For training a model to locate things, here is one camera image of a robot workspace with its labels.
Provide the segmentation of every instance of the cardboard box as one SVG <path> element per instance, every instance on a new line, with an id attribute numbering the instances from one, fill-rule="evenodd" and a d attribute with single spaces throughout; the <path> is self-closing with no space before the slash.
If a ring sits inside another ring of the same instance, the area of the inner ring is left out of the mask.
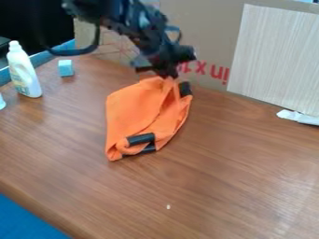
<path id="1" fill-rule="evenodd" d="M 178 67 L 182 78 L 204 87 L 225 91 L 229 80 L 243 4 L 319 13 L 319 5 L 285 0 L 148 0 L 180 27 L 182 43 L 195 47 L 198 61 Z M 93 27 L 75 21 L 76 44 L 87 46 Z M 123 36 L 103 29 L 99 58 L 130 64 L 138 49 Z"/>

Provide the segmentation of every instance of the bottle cap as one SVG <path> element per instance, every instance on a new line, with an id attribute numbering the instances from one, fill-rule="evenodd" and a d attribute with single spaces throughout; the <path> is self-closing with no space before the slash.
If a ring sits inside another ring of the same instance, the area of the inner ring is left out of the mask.
<path id="1" fill-rule="evenodd" d="M 22 50 L 21 45 L 19 44 L 19 41 L 10 41 L 9 43 L 9 50 L 10 51 L 19 51 Z"/>
<path id="2" fill-rule="evenodd" d="M 6 102 L 4 101 L 4 98 L 2 98 L 2 94 L 0 93 L 0 110 L 6 107 Z"/>

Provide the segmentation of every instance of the black strap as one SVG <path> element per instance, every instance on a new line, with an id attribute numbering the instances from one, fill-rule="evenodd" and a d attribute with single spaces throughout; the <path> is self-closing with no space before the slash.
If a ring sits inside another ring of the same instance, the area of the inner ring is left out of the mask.
<path id="1" fill-rule="evenodd" d="M 46 45 L 45 40 L 43 39 L 43 36 L 41 34 L 39 34 L 39 36 L 40 36 L 39 39 L 41 41 L 42 46 L 45 47 L 47 49 L 47 51 L 49 53 L 51 53 L 52 55 L 57 55 L 57 56 L 77 56 L 77 55 L 87 54 L 87 53 L 90 53 L 90 52 L 93 52 L 94 50 L 96 50 L 99 47 L 100 33 L 101 33 L 100 24 L 96 23 L 95 24 L 94 39 L 93 39 L 91 45 L 86 47 L 86 48 L 84 48 L 84 49 L 63 49 L 63 50 L 51 49 L 51 48 L 48 47 L 48 45 Z"/>

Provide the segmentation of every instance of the wooden panel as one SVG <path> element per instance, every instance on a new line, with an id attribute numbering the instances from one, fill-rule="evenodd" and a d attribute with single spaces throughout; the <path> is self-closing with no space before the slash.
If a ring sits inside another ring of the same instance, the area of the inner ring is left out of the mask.
<path id="1" fill-rule="evenodd" d="M 0 191 L 75 238 L 319 238 L 319 132 L 277 106 L 194 88 L 163 150 L 108 162 L 104 100 L 131 69 L 73 58 L 37 69 L 44 96 L 1 92 Z"/>
<path id="2" fill-rule="evenodd" d="M 319 16 L 246 5 L 228 90 L 319 116 Z"/>

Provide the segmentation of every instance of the desk surface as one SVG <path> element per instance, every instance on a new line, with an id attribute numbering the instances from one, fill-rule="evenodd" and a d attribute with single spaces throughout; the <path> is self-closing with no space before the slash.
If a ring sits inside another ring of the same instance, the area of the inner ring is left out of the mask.
<path id="1" fill-rule="evenodd" d="M 105 96 L 136 77 L 91 57 L 74 65 L 65 79 L 57 60 L 39 67 L 39 99 L 1 89 L 0 190 L 13 200 L 83 238 L 319 238 L 318 128 L 195 87 L 169 145 L 108 162 Z"/>

